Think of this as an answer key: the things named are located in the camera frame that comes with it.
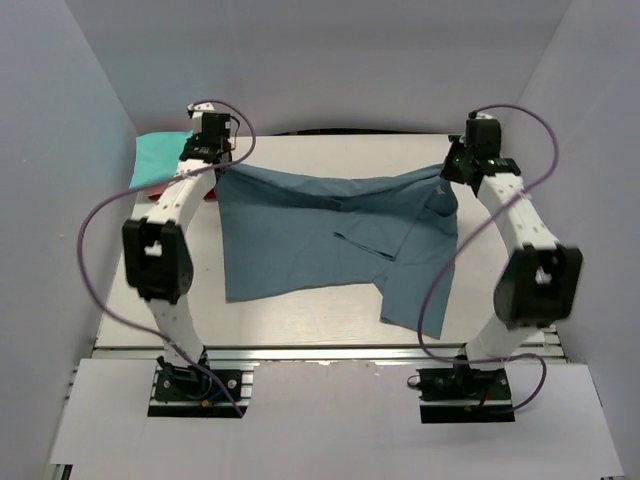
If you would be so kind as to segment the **blue t shirt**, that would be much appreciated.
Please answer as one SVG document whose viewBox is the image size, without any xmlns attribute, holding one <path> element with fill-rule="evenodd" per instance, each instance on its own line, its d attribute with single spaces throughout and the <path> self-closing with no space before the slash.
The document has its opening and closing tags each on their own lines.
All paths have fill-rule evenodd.
<svg viewBox="0 0 640 480">
<path fill-rule="evenodd" d="M 239 165 L 216 196 L 227 301 L 373 284 L 383 321 L 440 338 L 458 200 L 439 166 L 340 179 Z"/>
</svg>

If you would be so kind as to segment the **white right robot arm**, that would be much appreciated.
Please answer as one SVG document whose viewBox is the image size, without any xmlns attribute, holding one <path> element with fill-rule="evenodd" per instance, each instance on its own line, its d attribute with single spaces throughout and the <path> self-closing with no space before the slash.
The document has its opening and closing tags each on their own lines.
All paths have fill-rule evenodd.
<svg viewBox="0 0 640 480">
<path fill-rule="evenodd" d="M 493 292 L 494 314 L 462 348 L 459 358 L 469 363 L 451 374 L 453 390 L 472 399 L 488 385 L 485 371 L 502 368 L 529 337 L 570 316 L 583 255 L 562 245 L 540 218 L 520 168 L 501 155 L 497 119 L 471 113 L 465 133 L 449 140 L 441 176 L 473 190 L 508 254 Z"/>
</svg>

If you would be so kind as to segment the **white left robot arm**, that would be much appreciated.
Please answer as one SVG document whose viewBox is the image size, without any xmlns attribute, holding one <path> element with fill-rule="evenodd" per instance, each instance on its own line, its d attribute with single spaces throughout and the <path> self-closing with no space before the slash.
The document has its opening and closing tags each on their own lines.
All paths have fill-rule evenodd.
<svg viewBox="0 0 640 480">
<path fill-rule="evenodd" d="M 205 195 L 217 183 L 211 165 L 228 163 L 231 156 L 231 115 L 211 103 L 190 109 L 193 134 L 187 139 L 170 184 L 147 213 L 122 227 L 128 285 L 144 300 L 163 335 L 163 361 L 180 368 L 177 387 L 188 398 L 199 399 L 211 387 L 211 374 L 198 365 L 204 346 L 190 313 L 187 294 L 194 265 L 186 230 Z"/>
</svg>

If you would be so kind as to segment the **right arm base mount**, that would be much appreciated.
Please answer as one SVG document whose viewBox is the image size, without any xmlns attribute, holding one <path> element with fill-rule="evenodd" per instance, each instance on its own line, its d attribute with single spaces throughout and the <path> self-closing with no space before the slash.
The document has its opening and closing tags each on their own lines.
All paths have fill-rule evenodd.
<svg viewBox="0 0 640 480">
<path fill-rule="evenodd" d="M 422 424 L 487 424 L 515 421 L 504 368 L 423 368 L 407 378 L 419 393 Z"/>
</svg>

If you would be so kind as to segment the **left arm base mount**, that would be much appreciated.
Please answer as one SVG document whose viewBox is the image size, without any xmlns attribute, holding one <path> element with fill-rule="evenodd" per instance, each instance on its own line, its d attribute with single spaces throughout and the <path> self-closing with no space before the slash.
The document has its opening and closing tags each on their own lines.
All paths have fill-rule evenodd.
<svg viewBox="0 0 640 480">
<path fill-rule="evenodd" d="M 239 419 L 238 411 L 220 385 L 192 366 L 176 367 L 163 356 L 156 359 L 147 415 L 151 418 Z M 252 386 L 252 374 L 237 368 L 211 370 L 224 385 L 238 409 L 245 413 Z"/>
</svg>

